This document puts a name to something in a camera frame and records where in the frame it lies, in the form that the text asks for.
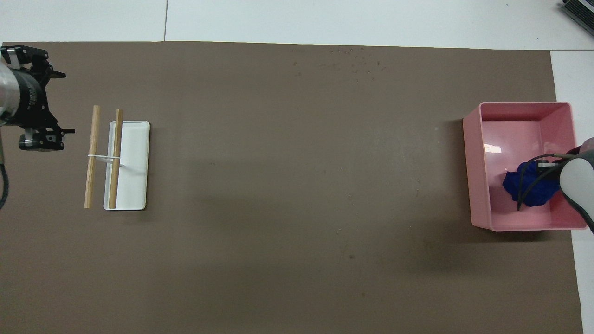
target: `brown table surface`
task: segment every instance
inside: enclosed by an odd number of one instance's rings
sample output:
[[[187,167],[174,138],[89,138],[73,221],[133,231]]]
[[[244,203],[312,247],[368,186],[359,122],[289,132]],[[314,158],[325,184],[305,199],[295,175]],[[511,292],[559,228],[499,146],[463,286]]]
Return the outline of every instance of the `brown table surface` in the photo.
[[[470,224],[461,119],[548,52],[26,43],[63,152],[2,127],[3,333],[580,333],[569,232]],[[91,110],[151,123],[147,208],[83,209]]]

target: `crumpled blue fabric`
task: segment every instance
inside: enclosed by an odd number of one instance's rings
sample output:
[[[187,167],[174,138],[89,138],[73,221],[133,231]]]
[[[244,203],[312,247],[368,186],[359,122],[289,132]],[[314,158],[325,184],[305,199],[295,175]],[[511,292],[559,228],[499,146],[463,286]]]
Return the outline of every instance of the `crumpled blue fabric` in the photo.
[[[522,162],[517,169],[517,172],[507,172],[505,175],[505,179],[503,180],[503,187],[505,190],[511,194],[511,199],[514,201],[518,201],[518,186],[520,184],[520,172],[526,162]],[[537,162],[533,161],[530,165],[526,168],[524,172],[524,178],[522,179],[522,192],[524,193],[532,181],[534,181],[538,177],[538,173],[536,171]],[[555,193],[559,190],[559,178],[548,178],[545,177],[544,179],[540,180],[532,190],[526,195],[524,199],[524,204],[526,206],[537,206],[537,205],[544,205],[548,200],[555,195]]]

